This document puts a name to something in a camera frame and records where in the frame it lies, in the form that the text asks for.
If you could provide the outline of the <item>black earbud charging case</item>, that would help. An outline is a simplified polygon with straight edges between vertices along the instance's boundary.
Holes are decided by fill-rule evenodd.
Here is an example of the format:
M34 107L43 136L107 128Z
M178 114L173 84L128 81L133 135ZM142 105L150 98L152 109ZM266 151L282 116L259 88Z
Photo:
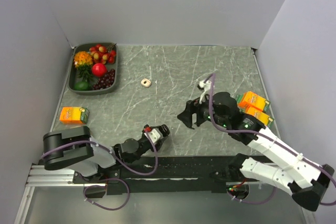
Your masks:
M162 124L159 126L159 130L164 137L169 136L170 130L166 124Z

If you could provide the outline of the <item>beige earbud charging case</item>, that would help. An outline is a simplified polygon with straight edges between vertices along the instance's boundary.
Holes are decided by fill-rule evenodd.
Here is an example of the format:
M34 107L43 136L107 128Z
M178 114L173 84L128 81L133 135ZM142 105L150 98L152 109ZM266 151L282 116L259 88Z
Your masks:
M141 85L145 88L149 88L151 86L152 82L149 79L142 79L141 80Z

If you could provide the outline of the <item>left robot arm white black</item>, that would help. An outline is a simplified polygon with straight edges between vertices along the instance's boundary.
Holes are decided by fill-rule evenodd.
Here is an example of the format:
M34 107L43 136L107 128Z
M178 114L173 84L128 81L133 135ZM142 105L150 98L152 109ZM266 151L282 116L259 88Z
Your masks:
M158 168L158 151L169 135L165 124L145 125L140 139L128 138L121 144L106 147L93 138L87 126L74 127L45 134L44 153L40 159L46 170L72 169L92 183L101 181L105 170L121 166L137 175L149 176ZM154 153L152 171L138 172L129 166L147 151Z

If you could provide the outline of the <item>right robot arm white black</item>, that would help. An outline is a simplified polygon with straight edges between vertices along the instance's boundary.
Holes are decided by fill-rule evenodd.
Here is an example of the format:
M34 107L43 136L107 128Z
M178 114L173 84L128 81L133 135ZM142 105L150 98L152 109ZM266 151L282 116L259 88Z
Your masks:
M331 166L312 162L288 146L263 122L242 112L228 92L187 101L177 118L190 129L210 121L218 130L263 154L274 167L237 154L229 166L230 177L235 181L251 178L279 188L306 210L316 211L329 184L335 182Z

